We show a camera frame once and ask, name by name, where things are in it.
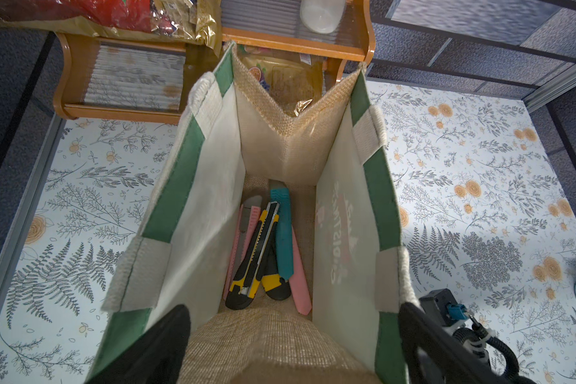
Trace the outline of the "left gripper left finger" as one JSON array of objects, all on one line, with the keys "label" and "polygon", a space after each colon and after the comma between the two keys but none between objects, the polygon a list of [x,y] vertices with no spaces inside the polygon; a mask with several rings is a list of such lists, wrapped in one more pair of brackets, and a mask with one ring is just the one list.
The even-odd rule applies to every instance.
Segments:
[{"label": "left gripper left finger", "polygon": [[180,304],[89,383],[176,383],[190,338],[190,312]]}]

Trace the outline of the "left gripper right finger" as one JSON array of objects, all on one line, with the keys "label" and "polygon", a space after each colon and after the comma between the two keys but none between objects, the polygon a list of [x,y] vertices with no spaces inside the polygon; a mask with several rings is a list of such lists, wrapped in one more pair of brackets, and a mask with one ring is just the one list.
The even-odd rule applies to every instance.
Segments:
[{"label": "left gripper right finger", "polygon": [[405,302],[398,314],[410,383],[506,383],[452,339],[416,305]]}]

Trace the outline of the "black yellow utility knife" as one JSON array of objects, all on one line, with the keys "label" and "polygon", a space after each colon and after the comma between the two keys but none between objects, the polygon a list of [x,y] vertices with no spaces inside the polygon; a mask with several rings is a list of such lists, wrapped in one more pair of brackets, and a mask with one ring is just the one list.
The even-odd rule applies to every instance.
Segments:
[{"label": "black yellow utility knife", "polygon": [[246,256],[235,273],[225,305],[231,310],[243,310],[254,301],[267,261],[267,245],[278,223],[279,204],[270,202],[262,211],[254,229]]}]

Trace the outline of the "teal utility knife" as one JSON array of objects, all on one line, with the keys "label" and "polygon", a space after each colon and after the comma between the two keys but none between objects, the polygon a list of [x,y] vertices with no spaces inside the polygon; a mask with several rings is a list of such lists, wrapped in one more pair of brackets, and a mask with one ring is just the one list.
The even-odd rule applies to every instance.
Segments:
[{"label": "teal utility knife", "polygon": [[270,180],[270,198],[279,204],[275,245],[278,273],[289,280],[294,274],[291,197],[288,187],[280,181]]}]

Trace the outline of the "burlap green Christmas tote bag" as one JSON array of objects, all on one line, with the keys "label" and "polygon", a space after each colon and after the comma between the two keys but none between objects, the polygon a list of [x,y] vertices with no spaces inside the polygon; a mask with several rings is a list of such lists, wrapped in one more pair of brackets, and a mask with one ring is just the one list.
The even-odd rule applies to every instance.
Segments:
[{"label": "burlap green Christmas tote bag", "polygon": [[407,382],[386,144],[363,72],[292,118],[231,44],[118,260],[89,382]]}]

